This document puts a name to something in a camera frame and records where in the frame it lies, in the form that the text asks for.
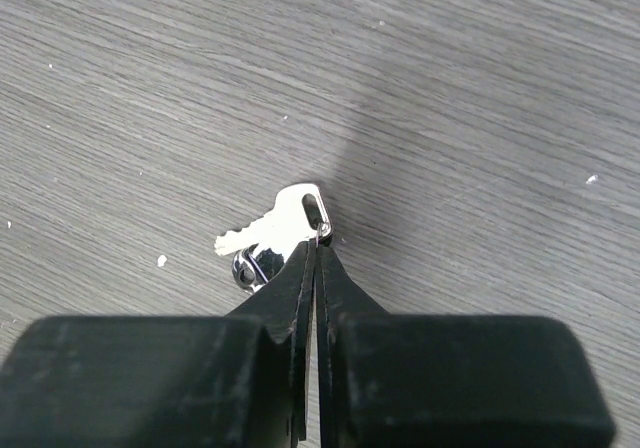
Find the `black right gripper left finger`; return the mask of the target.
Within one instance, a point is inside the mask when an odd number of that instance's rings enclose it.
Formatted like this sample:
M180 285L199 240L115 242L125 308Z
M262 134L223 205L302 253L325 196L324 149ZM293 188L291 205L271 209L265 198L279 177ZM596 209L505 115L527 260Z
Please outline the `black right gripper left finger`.
M294 447L316 246L224 316L50 316L1 368L5 447Z

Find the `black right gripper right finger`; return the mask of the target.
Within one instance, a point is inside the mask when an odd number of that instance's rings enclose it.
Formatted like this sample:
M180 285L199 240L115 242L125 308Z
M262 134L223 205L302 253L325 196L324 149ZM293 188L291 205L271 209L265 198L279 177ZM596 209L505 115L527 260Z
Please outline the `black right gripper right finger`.
M616 425L564 323L392 314L330 248L315 265L325 447L608 447Z

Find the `black key tag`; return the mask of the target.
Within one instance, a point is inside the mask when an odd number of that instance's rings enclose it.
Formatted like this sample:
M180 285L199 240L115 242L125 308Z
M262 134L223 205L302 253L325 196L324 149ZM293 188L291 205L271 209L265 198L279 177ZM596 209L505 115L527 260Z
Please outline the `black key tag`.
M235 253L231 270L236 285L253 295L274 278L284 264L282 254L254 244Z

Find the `silver key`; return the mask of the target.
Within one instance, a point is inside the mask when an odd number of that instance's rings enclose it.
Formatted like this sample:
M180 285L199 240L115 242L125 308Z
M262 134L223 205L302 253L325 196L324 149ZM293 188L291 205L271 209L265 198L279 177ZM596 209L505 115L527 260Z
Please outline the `silver key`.
M319 221L314 223L307 216L304 200L315 203L319 212ZM226 256L241 249L259 244L262 247L284 248L288 251L290 243L311 239L326 239L333 234L333 226L314 183L298 183L281 189L271 210L239 230L229 230L216 237L214 251L218 256Z

